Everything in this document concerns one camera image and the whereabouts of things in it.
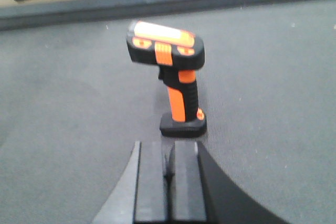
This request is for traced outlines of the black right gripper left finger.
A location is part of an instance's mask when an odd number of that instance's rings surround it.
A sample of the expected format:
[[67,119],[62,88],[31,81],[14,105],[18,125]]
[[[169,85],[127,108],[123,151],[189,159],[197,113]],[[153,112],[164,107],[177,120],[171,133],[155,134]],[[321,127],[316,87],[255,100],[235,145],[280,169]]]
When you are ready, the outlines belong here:
[[92,223],[168,223],[160,142],[136,141],[129,161]]

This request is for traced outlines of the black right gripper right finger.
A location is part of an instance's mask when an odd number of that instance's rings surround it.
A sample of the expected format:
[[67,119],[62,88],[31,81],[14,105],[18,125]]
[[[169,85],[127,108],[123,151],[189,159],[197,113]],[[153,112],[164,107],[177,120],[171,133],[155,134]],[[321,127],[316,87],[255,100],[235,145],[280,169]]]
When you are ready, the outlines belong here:
[[286,223],[238,187],[201,142],[171,150],[172,223]]

